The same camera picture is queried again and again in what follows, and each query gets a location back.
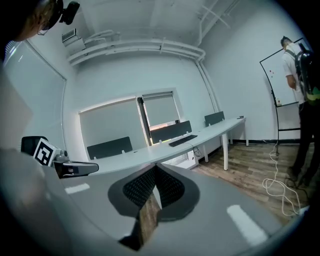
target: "white desk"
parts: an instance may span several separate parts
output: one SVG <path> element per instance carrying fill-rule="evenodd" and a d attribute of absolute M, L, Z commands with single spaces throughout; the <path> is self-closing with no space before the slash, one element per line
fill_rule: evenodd
<path fill-rule="evenodd" d="M 188 141 L 193 146 L 200 146 L 206 141 L 209 141 L 215 137 L 222 135 L 223 155 L 224 155 L 224 169 L 228 170 L 228 137 L 227 132 L 234 127 L 246 122 L 246 118 L 226 119 L 209 127 L 206 127 L 199 131 L 194 131 L 190 134 L 197 135 L 196 138 Z M 246 128 L 244 128 L 244 136 L 246 137 Z M 168 144 L 181 139 L 181 137 L 162 142 L 157 145 L 144 147 L 138 150 L 134 150 L 128 153 L 97 159 L 92 162 L 99 165 L 99 171 L 91 174 L 99 174 L 112 171 L 120 171 L 128 168 L 138 167 L 144 164 L 162 163 L 166 160 L 183 155 L 193 149 L 190 144 L 183 143 L 175 147 L 171 147 Z M 208 162 L 208 155 L 205 145 L 200 148 L 201 153 L 204 155 L 205 161 Z"/>

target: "white cable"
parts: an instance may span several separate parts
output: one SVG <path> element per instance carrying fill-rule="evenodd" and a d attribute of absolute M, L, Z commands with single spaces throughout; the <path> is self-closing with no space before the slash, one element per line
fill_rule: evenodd
<path fill-rule="evenodd" d="M 283 214 L 283 215 L 289 216 L 289 217 L 290 217 L 290 216 L 294 216 L 294 215 L 300 215 L 301 206 L 300 206 L 299 196 L 298 196 L 297 192 L 294 191 L 293 189 L 287 187 L 287 185 L 284 184 L 283 182 L 281 182 L 281 181 L 279 181 L 279 180 L 276 180 L 277 174 L 278 174 L 278 166 L 277 166 L 277 165 L 278 165 L 278 161 L 274 160 L 272 157 L 275 157 L 275 156 L 277 155 L 276 153 L 273 153 L 273 152 L 275 151 L 275 148 L 276 148 L 276 146 L 278 145 L 278 142 L 279 142 L 279 141 L 277 141 L 276 144 L 274 144 L 273 150 L 269 153 L 269 156 L 270 156 L 271 160 L 275 162 L 276 172 L 275 172 L 275 174 L 274 174 L 274 178 L 273 178 L 273 179 L 272 179 L 272 178 L 265 178 L 265 179 L 262 181 L 262 186 L 265 188 L 266 193 L 267 193 L 269 196 L 272 196 L 272 197 L 282 197 L 282 207 L 281 207 L 281 210 L 282 210 L 282 214 Z M 280 185 L 283 187 L 283 193 L 282 193 L 282 194 L 270 194 L 270 193 L 269 193 L 268 189 L 272 186 L 272 184 L 273 184 L 274 182 L 280 184 Z M 296 198 L 297 198 L 297 201 L 298 201 L 298 208 L 299 208 L 299 211 L 298 211 L 298 212 L 296 212 L 294 204 L 286 197 L 286 189 L 288 189 L 288 190 L 290 190 L 290 191 L 293 191 L 293 192 L 295 193 Z M 292 209 L 293 209 L 293 212 L 294 212 L 294 213 L 292 213 L 292 214 L 286 214 L 286 213 L 284 212 L 285 199 L 286 199 L 289 203 L 291 203 Z"/>

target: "wooden floor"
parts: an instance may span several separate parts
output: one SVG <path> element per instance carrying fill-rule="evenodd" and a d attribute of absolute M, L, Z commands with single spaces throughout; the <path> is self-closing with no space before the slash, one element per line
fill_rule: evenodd
<path fill-rule="evenodd" d="M 291 217 L 282 214 L 282 197 L 268 195 L 266 189 L 262 186 L 262 182 L 265 178 L 274 178 L 275 176 L 275 163 L 269 156 L 269 153 L 273 148 L 273 145 L 268 144 L 250 144 L 248 147 L 245 144 L 230 145 L 228 171 L 224 170 L 224 154 L 222 149 L 209 157 L 208 163 L 201 161 L 199 166 L 192 171 L 223 179 L 231 183 L 242 192 L 267 207 L 283 224 L 286 224 Z M 291 184 L 290 181 L 286 179 L 286 177 L 288 177 L 286 171 L 288 167 L 293 165 L 297 151 L 298 145 L 279 146 L 280 155 L 273 157 L 278 161 L 277 180 L 284 183 L 289 182 L 289 185 Z M 311 145 L 302 172 L 305 172 L 309 166 L 313 151 L 314 146 Z M 296 190 L 301 207 L 309 205 L 307 195 L 310 198 L 315 192 L 316 183 L 319 180 L 319 173 L 320 172 L 318 171 L 309 187 L 305 187 L 304 185 L 300 186 L 305 192 L 303 190 Z M 283 188 L 280 184 L 274 183 L 268 191 L 270 194 L 281 195 L 283 193 Z M 294 192 L 287 190 L 286 196 L 292 201 L 296 209 L 298 209 L 298 201 Z M 292 206 L 287 200 L 284 202 L 284 212 L 286 214 L 293 213 Z"/>

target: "black pants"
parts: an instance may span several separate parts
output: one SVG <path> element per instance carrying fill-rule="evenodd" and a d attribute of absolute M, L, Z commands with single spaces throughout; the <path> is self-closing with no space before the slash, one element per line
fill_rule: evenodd
<path fill-rule="evenodd" d="M 296 170 L 296 174 L 299 174 L 301 168 L 305 164 L 306 155 L 309 149 L 309 145 L 314 136 L 314 153 L 312 156 L 310 167 L 306 172 L 306 177 L 313 177 L 320 164 L 320 125 L 319 125 L 319 106 L 311 106 L 305 102 L 299 105 L 300 116 L 300 146 L 298 154 L 296 156 L 293 169 Z"/>

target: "desk leg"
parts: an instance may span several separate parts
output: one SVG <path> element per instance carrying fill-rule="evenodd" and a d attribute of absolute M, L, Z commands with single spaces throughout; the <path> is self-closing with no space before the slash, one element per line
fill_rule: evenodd
<path fill-rule="evenodd" d="M 224 170 L 228 170 L 228 138 L 227 134 L 222 134 L 222 146 L 223 146 L 223 159 L 224 159 Z"/>
<path fill-rule="evenodd" d="M 206 150 L 206 145 L 205 144 L 202 145 L 202 153 L 204 155 L 205 162 L 208 163 L 209 162 L 209 158 L 208 158 L 208 154 L 207 154 L 207 150 Z"/>
<path fill-rule="evenodd" d="M 249 146 L 249 140 L 248 140 L 248 138 L 247 138 L 246 122 L 244 122 L 243 134 L 244 134 L 244 139 L 245 139 L 245 145 L 248 147 L 248 146 Z"/>
<path fill-rule="evenodd" d="M 234 144 L 233 138 L 232 138 L 232 131 L 229 132 L 229 139 L 230 139 L 230 145 Z"/>

